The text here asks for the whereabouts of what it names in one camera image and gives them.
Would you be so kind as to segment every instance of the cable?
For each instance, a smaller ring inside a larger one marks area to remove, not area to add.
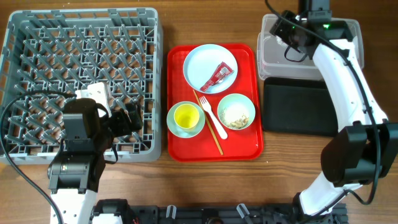
[[[335,52],[337,52],[340,57],[344,60],[344,63],[346,64],[346,66],[348,66],[348,68],[351,70],[356,83],[358,84],[358,88],[359,91],[361,92],[364,104],[365,104],[365,110],[369,116],[369,119],[371,120],[371,124],[372,124],[372,128],[373,128],[373,132],[374,132],[374,142],[376,145],[376,167],[374,169],[374,177],[373,177],[373,183],[372,183],[372,189],[371,192],[369,194],[369,198],[367,201],[364,201],[357,193],[355,193],[353,190],[345,190],[345,193],[351,193],[353,194],[358,201],[363,204],[363,205],[369,205],[372,203],[374,196],[376,194],[376,189],[377,189],[377,184],[378,184],[378,180],[379,180],[379,174],[380,174],[380,163],[381,163],[381,146],[380,146],[380,136],[379,136],[379,131],[377,130],[377,126],[376,126],[376,121],[374,119],[373,116],[373,111],[371,106],[369,105],[369,101],[368,98],[366,96],[365,90],[362,86],[361,80],[358,77],[358,74],[356,73],[353,65],[351,64],[351,62],[344,56],[343,52],[341,49],[339,49],[337,46],[335,46],[334,44],[332,44],[329,40],[326,40],[325,38],[323,38],[322,36],[318,35],[317,33],[310,31],[298,24],[295,24],[294,22],[289,21],[288,19],[282,17],[277,11],[275,11],[272,6],[268,3],[268,0],[265,0],[266,5],[268,7],[268,9],[274,13],[279,19],[282,19],[283,21],[291,24],[292,26],[295,26],[298,29],[302,29],[305,32],[313,35],[314,37],[318,38],[319,40],[321,40],[323,42],[323,44],[325,44],[326,46],[328,46],[329,48],[331,48],[332,50],[334,50]]]
[[[305,60],[305,58],[308,56],[307,54],[303,55],[303,57],[300,60],[291,60],[289,58],[287,58],[287,52],[289,52],[289,50],[291,49],[291,46],[287,46],[286,50],[285,50],[285,59],[290,61],[290,62],[303,62]]]
[[[20,96],[17,96],[16,98],[14,98],[4,109],[1,118],[0,118],[0,138],[4,139],[4,134],[2,131],[2,124],[4,122],[4,118],[6,117],[7,111],[9,110],[9,108],[19,99],[25,97],[25,96],[29,96],[29,95],[34,95],[37,93],[46,93],[46,94],[57,94],[57,95],[62,95],[65,98],[70,98],[70,97],[74,97],[76,96],[75,94],[69,94],[69,93],[62,93],[62,92],[58,92],[58,91],[47,91],[47,90],[36,90],[36,91],[28,91]],[[4,155],[7,159],[7,161],[10,163],[10,165],[17,171],[17,173],[19,175],[21,175],[34,189],[36,189],[47,201],[48,203],[51,205],[51,207],[54,209],[55,214],[57,216],[58,219],[58,223],[62,224],[63,220],[62,220],[62,216],[61,216],[61,212],[58,209],[57,205],[55,204],[55,202],[43,191],[43,189],[41,189],[37,184],[35,184],[35,182],[33,182],[32,180],[29,179],[28,176],[25,175],[25,173],[23,173],[23,171],[20,170],[20,168],[18,168],[18,166],[15,164],[15,162],[10,158],[10,155],[8,154],[8,152],[6,151],[6,147],[4,146],[3,141],[0,141],[0,145],[4,151]]]
[[[62,152],[63,151],[63,142],[64,142],[64,138],[61,138],[60,141],[60,150],[58,152]]]
[[[112,164],[117,163],[118,160],[119,160],[118,151],[116,150],[116,147],[114,146],[114,144],[112,144],[112,151],[113,151],[113,154],[114,154],[114,157],[115,157],[115,161],[107,161],[107,160],[105,160],[106,164],[111,164],[112,165]]]

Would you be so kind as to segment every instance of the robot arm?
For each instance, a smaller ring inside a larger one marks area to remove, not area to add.
[[[342,50],[348,50],[348,60],[352,63],[361,80],[369,104],[373,109],[376,123],[382,124],[387,121],[386,114],[376,103],[359,67],[354,43],[347,39],[330,40],[330,42]],[[324,44],[319,44],[313,55],[313,62],[321,72],[335,106],[338,131],[340,132],[346,126],[352,126],[354,122],[359,122],[362,125],[371,124],[368,114],[364,113],[365,107],[362,96],[359,94],[358,84],[338,53]]]
[[[129,111],[111,112],[110,94],[104,83],[89,85],[76,95],[76,100],[64,106],[65,146],[60,146],[48,169],[51,198],[67,224],[87,224],[91,214],[93,223],[127,223],[123,221],[130,219],[132,212],[123,200],[106,200],[91,211],[105,164],[113,163],[104,159],[104,151],[112,148],[115,137],[142,128],[141,109],[131,103],[126,105]],[[53,209],[50,222],[58,223]]]
[[[339,133],[322,151],[323,172],[308,189],[294,198],[296,209],[290,218],[292,223],[330,213],[333,206],[344,198],[347,190],[356,190],[373,182],[377,160],[376,135],[381,142],[381,166],[378,168],[381,171],[378,178],[387,175],[398,150],[398,126],[387,122],[386,114],[372,96],[358,65],[353,37],[345,21],[331,21],[328,1],[300,0],[299,14],[297,17],[293,12],[284,11],[271,33],[314,61],[334,104]],[[338,47],[352,64],[358,78],[341,54],[295,25],[305,27]],[[369,102],[371,111],[366,110],[365,100]],[[372,124],[369,113],[372,113],[375,124]]]

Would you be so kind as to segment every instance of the black tray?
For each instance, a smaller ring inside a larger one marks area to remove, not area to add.
[[[336,136],[336,112],[326,83],[267,78],[262,127],[265,131]]]

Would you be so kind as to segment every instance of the gray plastic dish rack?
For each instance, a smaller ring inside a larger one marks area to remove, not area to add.
[[[144,126],[116,138],[120,162],[154,161],[161,153],[160,71],[163,30],[153,8],[16,11],[10,15],[0,57],[0,113],[20,93],[74,93],[106,82],[111,109],[141,104]],[[58,95],[19,100],[4,120],[6,148],[16,164],[49,164],[59,149]],[[114,160],[111,151],[105,159]],[[0,162],[7,163],[4,154]]]

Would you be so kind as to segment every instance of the ketchup packet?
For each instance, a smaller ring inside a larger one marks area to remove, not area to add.
[[[200,90],[206,92],[209,87],[220,83],[224,78],[233,72],[234,70],[232,70],[231,67],[229,67],[225,62],[222,62],[217,66],[211,78],[200,88]]]

